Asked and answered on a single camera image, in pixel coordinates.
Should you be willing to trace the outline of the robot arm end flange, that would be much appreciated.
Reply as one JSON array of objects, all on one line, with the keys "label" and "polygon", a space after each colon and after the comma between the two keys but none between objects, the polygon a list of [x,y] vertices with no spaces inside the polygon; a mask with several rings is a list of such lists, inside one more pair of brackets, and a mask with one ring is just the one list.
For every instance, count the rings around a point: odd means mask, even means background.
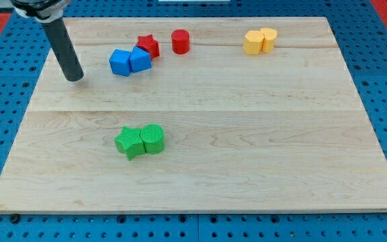
[{"label": "robot arm end flange", "polygon": [[50,23],[63,15],[71,0],[10,0],[15,12],[24,18],[33,17],[37,22]]}]

